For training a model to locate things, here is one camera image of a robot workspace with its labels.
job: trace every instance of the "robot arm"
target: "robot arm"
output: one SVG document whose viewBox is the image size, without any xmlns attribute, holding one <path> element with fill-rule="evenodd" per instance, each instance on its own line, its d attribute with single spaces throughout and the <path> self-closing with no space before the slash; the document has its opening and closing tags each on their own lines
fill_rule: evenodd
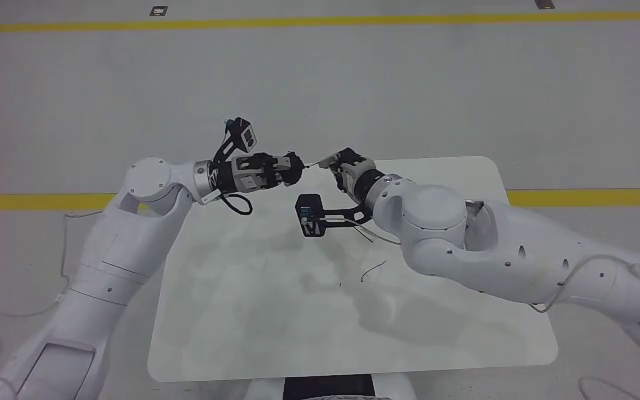
<svg viewBox="0 0 640 400">
<path fill-rule="evenodd" d="M 234 150 L 249 152 L 256 139 L 241 118 L 227 122 L 227 133 L 211 160 L 174 166 L 147 158 L 129 169 L 85 241 L 71 288 L 47 325 L 0 372 L 19 399 L 98 397 L 111 334 L 129 301 L 164 263 L 193 202 L 206 204 L 234 192 L 300 179 L 304 166 L 295 153 L 257 153 L 228 161 Z M 138 214 L 142 204 L 156 215 Z M 0 399 L 14 397 L 0 385 Z"/>
<path fill-rule="evenodd" d="M 351 149 L 319 165 L 358 203 L 353 210 L 364 217 L 356 222 L 373 219 L 396 236 L 407 265 L 420 274 L 539 312 L 560 302 L 589 307 L 640 345 L 640 254 L 589 240 L 528 210 L 465 201 L 450 188 L 385 174 Z M 296 209 L 305 236 L 322 236 L 332 227 L 326 215 L 335 210 L 324 210 L 319 196 L 302 195 Z M 340 226 L 354 225 L 343 221 Z"/>
</svg>

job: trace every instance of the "floor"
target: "floor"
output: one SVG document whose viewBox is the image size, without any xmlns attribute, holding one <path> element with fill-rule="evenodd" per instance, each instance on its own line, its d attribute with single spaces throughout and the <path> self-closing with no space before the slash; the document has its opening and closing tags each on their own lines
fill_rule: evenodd
<svg viewBox="0 0 640 400">
<path fill-rule="evenodd" d="M 536 13 L 533 1 L 167 2 L 170 20 L 284 16 Z M 568 12 L 637 2 L 557 0 Z M 135 2 L 8 1 L 13 23 L 145 20 Z M 316 160 L 347 145 L 374 158 L 485 155 L 508 189 L 637 188 L 640 55 L 636 21 L 342 26 L 191 31 L 0 33 L 0 193 L 103 193 L 126 168 L 161 155 L 210 157 L 222 121 L 256 127 L 260 150 Z M 0 311 L 50 303 L 62 214 L 0 210 Z M 640 248 L 640 208 L 540 208 L 579 233 Z M 69 223 L 73 271 L 91 217 Z M 247 382 L 166 384 L 146 369 L 161 273 L 118 326 L 101 399 L 236 399 Z M 0 365 L 47 315 L 0 317 Z M 640 394 L 640 350 L 606 318 L 550 313 L 548 366 L 410 377 L 420 399 L 579 399 L 583 375 Z M 594 399 L 623 399 L 588 384 Z"/>
</svg>

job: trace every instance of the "table surface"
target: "table surface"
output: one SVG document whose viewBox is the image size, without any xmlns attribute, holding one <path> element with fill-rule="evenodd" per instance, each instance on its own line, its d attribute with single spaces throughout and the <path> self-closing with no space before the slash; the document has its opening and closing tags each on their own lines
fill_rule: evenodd
<svg viewBox="0 0 640 400">
<path fill-rule="evenodd" d="M 384 172 L 507 202 L 484 157 L 376 162 Z M 252 193 L 254 213 L 194 206 L 165 265 L 148 369 L 160 382 L 542 365 L 546 315 L 408 268 L 352 228 L 304 238 L 294 203 L 351 207 L 326 170 Z M 373 222 L 367 224 L 377 230 Z M 362 275 L 369 268 L 386 263 Z"/>
</svg>

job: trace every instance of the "wire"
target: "wire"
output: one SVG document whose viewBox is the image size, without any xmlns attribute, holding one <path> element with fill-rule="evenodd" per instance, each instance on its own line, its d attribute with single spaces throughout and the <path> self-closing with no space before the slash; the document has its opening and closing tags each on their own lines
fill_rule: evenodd
<svg viewBox="0 0 640 400">
<path fill-rule="evenodd" d="M 377 233 L 373 232 L 372 230 L 370 230 L 369 228 L 367 228 L 366 226 L 362 225 L 359 222 L 356 222 L 352 219 L 348 219 L 348 218 L 343 218 L 343 217 L 337 217 L 337 218 L 320 218 L 321 221 L 343 221 L 343 222 L 350 222 L 352 224 L 358 225 L 360 227 L 360 229 L 362 229 L 363 231 L 367 232 L 369 235 L 377 237 L 380 240 L 383 240 L 387 243 L 391 243 L 391 244 L 395 244 L 400 246 L 402 243 L 400 242 L 396 242 L 395 240 L 391 240 L 391 239 L 387 239 L 384 236 L 380 236 Z"/>
<path fill-rule="evenodd" d="M 219 197 L 220 197 L 220 200 L 222 200 L 224 204 L 227 205 L 227 207 L 229 207 L 231 210 L 235 211 L 240 215 L 250 215 L 253 212 L 253 204 L 251 204 L 251 201 L 249 201 L 249 199 L 247 199 L 241 194 L 237 194 L 237 193 L 221 194 Z M 229 200 L 227 200 L 227 198 L 229 197 L 235 197 L 237 199 L 243 200 L 245 203 L 247 203 L 247 206 L 249 207 L 249 209 L 246 211 L 239 209 L 238 207 L 231 204 Z"/>
<path fill-rule="evenodd" d="M 318 160 L 318 161 L 314 162 L 313 164 L 307 164 L 307 165 L 304 166 L 304 168 L 311 168 L 314 165 L 318 165 L 318 164 L 320 164 L 320 161 L 322 161 L 322 160 Z"/>
<path fill-rule="evenodd" d="M 571 270 L 571 272 L 567 276 L 567 279 L 565 279 L 564 282 L 562 282 L 562 287 L 556 292 L 556 294 L 553 296 L 553 298 L 545 308 L 539 309 L 533 304 L 529 304 L 529 307 L 533 308 L 540 314 L 544 314 L 548 312 L 551 309 L 551 307 L 553 307 L 553 305 L 556 303 L 556 301 L 560 298 L 560 295 L 565 291 L 565 289 L 569 285 L 569 282 L 571 282 L 571 280 L 578 273 L 578 271 L 580 271 L 585 265 L 587 265 L 589 262 L 593 260 L 611 260 L 611 261 L 622 263 L 629 269 L 631 269 L 634 266 L 634 264 L 631 264 L 621 259 L 620 257 L 612 256 L 609 254 L 595 254 L 595 255 L 583 258 L 582 260 L 578 261 L 578 263 L 573 268 L 573 270 Z"/>
<path fill-rule="evenodd" d="M 18 398 L 18 391 L 13 387 L 13 385 L 11 384 L 11 382 L 9 382 L 8 379 L 3 378 L 0 376 L 0 382 L 4 383 L 6 387 L 9 388 L 9 391 L 11 392 L 11 397 L 16 400 Z"/>
<path fill-rule="evenodd" d="M 583 376 L 580 377 L 580 379 L 578 379 L 578 389 L 580 390 L 580 393 L 582 394 L 582 397 L 584 397 L 584 400 L 591 400 L 591 397 L 589 397 L 589 395 L 587 394 L 587 391 L 584 388 L 584 382 L 585 381 L 593 381 L 593 382 L 600 382 L 603 385 L 609 386 L 612 389 L 615 389 L 617 391 L 619 391 L 620 393 L 623 393 L 627 396 L 629 396 L 630 398 L 634 399 L 634 400 L 640 400 L 640 397 L 635 396 L 634 394 L 632 394 L 631 392 L 621 388 L 618 385 L 615 385 L 611 382 L 607 382 L 604 379 L 600 379 L 600 378 L 595 378 L 593 376 Z"/>
<path fill-rule="evenodd" d="M 364 233 L 360 232 L 360 230 L 358 228 L 356 228 L 355 226 L 353 227 L 353 229 L 358 232 L 359 234 L 362 235 L 363 238 L 367 239 L 369 242 L 373 243 L 373 240 L 371 240 L 371 238 L 367 235 L 365 235 Z"/>
<path fill-rule="evenodd" d="M 67 291 L 69 290 L 69 287 L 71 286 L 71 278 L 69 277 L 69 275 L 67 275 L 64 272 L 64 267 L 65 264 L 67 263 L 67 218 L 84 218 L 84 217 L 90 217 L 92 215 L 96 215 L 96 214 L 100 214 L 102 211 L 95 211 L 95 212 L 90 212 L 90 213 L 86 213 L 86 214 L 75 214 L 75 213 L 71 213 L 71 214 L 63 214 L 62 215 L 62 255 L 60 257 L 60 276 L 62 278 L 64 278 L 65 280 L 65 285 L 64 288 L 62 289 L 62 291 L 58 294 L 58 296 L 56 296 L 56 299 L 54 300 L 53 304 L 51 304 L 50 306 L 39 310 L 39 311 L 33 311 L 33 312 L 29 312 L 29 313 L 8 313 L 8 312 L 0 312 L 0 316 L 3 317 L 9 317 L 9 318 L 28 318 L 28 317 L 35 317 L 36 315 L 42 315 L 45 314 L 49 311 L 51 311 L 55 306 L 58 305 L 58 303 L 60 303 L 62 301 L 63 296 L 67 293 Z"/>
<path fill-rule="evenodd" d="M 364 282 L 364 276 L 367 275 L 369 272 L 373 271 L 374 269 L 378 268 L 381 265 L 384 265 L 384 263 L 386 263 L 387 260 L 384 260 L 383 262 L 381 262 L 380 264 L 376 265 L 373 268 L 369 268 L 364 274 L 362 274 L 362 276 L 360 277 L 360 282 Z"/>
</svg>

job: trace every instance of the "yellow floor line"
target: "yellow floor line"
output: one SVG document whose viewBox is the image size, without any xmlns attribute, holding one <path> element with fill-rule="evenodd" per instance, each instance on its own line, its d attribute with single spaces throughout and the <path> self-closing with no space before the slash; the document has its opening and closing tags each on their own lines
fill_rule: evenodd
<svg viewBox="0 0 640 400">
<path fill-rule="evenodd" d="M 508 190 L 519 207 L 638 207 L 640 189 Z"/>
<path fill-rule="evenodd" d="M 519 207 L 639 207 L 640 189 L 507 190 Z M 0 195 L 0 211 L 101 210 L 112 193 Z"/>
<path fill-rule="evenodd" d="M 640 20 L 640 11 L 541 11 L 528 14 L 387 15 L 0 24 L 0 32 L 148 31 L 362 25 L 521 24 L 638 20 Z"/>
</svg>

